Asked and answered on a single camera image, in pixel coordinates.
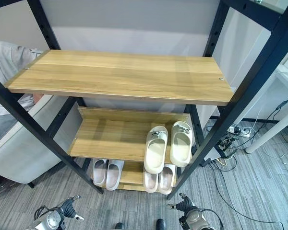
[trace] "floor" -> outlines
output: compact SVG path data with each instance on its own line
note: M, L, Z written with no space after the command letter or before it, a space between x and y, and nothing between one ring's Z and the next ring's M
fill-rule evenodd
M253 126L253 123L244 122L242 125ZM263 134L270 127L272 124L268 124L260 133ZM251 155L239 150L235 154L237 167L230 172L224 172L223 175L232 203L238 211L255 219L280 220L288 230L288 165L282 163L288 162L288 156L279 160L266 155L280 157L288 153L288 143L285 143L284 138L288 141L288 128ZM77 162L82 163L83 160L77 159ZM222 169L230 169L233 163L232 158ZM198 207L210 208L217 212L224 222L225 229L242 229L235 212L217 193L213 175L209 166L199 167L179 192L190 196ZM219 172L216 178L221 194L229 201ZM34 211L38 207L53 207L76 194L82 195L83 198L75 202L75 210L85 221L79 223L74 219L68 219L67 229L107 230L121 221L131 230L153 230L158 218L166 220L168 229L181 229L178 218L182 213L166 209L166 204L180 202L178 194L171 201L157 193L123 190L105 190L103 195L99 195L62 164L37 178L34 183L34 189L24 184L12 183L0 192L0 230L25 229L33 220ZM205 213L205 216L216 229L219 229L218 220L212 213ZM241 216L239 219L244 230L281 229L279 224L257 223Z

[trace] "black shoe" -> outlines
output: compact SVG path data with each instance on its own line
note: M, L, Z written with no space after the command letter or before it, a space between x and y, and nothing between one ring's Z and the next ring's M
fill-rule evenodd
M123 223L117 223L116 225L115 225L115 229L124 229L125 227L124 227L124 224Z
M163 219L157 220L156 230L165 230L165 221Z

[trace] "robotic arm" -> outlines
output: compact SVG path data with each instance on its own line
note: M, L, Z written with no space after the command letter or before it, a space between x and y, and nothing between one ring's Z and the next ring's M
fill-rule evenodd
M64 218L74 218L77 221L84 221L81 216L78 216L72 206L76 199L81 198L79 195L75 195L67 198L65 201L48 209L45 206L40 207L34 214L34 222L25 230L65 230Z
M205 217L203 216L204 211L214 212L213 210L198 208L184 193L179 193L179 195L183 201L176 205L167 205L167 208L184 212L184 215L179 218L179 223L183 230L216 230L206 221ZM223 230L223 223L218 215L217 217L220 220L221 230Z

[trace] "slide sandal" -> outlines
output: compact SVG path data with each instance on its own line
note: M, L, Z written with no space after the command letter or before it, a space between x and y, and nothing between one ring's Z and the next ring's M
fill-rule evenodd
M168 131L163 126L152 128L147 134L144 167L151 174L160 173L164 166Z
M175 170L175 165L165 164L162 172L159 174L158 189L162 194L168 195L171 193L174 185Z
M106 182L107 177L107 159L93 159L93 183L101 186Z
M151 174L143 168L143 185L145 191L154 193L158 188L158 174Z
M186 167L191 160L192 129L183 122L177 121L172 126L170 160L178 167Z
M124 166L124 161L109 160L106 179L106 188L110 191L117 189L120 183L120 175Z

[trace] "power strip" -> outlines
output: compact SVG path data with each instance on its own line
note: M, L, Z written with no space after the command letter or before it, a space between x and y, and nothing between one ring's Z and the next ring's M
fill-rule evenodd
M227 130L229 133L232 133L232 134L236 134L234 133L234 128L233 126L229 127L229 129ZM251 134L251 130L249 131L248 128L245 129L245 133L247 134L240 134L239 137L244 137L244 138L250 138L250 134Z

